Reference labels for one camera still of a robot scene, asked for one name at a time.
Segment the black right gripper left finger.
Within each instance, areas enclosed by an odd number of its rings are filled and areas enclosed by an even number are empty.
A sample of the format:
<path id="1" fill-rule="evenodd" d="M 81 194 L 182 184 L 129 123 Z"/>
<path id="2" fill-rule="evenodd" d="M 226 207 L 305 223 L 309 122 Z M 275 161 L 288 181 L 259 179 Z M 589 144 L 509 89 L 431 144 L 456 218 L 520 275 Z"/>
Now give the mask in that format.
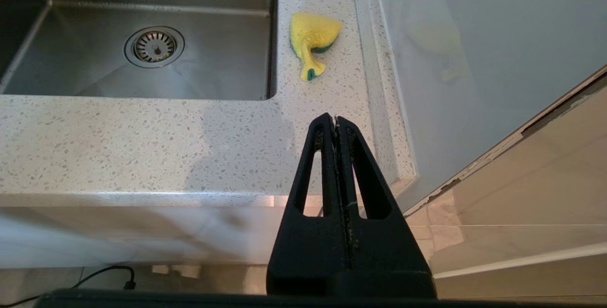
<path id="1" fill-rule="evenodd" d="M 267 294 L 323 296 L 350 265 L 346 207 L 352 171 L 343 166 L 339 125 L 327 112 L 306 133 L 300 161 L 267 265 Z M 323 217 L 304 213 L 316 153 L 321 155 Z"/>

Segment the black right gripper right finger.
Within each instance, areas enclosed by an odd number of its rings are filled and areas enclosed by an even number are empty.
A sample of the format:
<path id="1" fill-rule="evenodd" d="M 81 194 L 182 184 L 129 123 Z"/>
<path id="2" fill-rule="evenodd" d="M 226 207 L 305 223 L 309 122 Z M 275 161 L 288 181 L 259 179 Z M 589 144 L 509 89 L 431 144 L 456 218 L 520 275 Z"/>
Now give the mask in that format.
<path id="1" fill-rule="evenodd" d="M 431 270 L 362 132 L 338 117 L 337 141 L 348 263 L 334 276 L 334 293 L 433 299 Z"/>

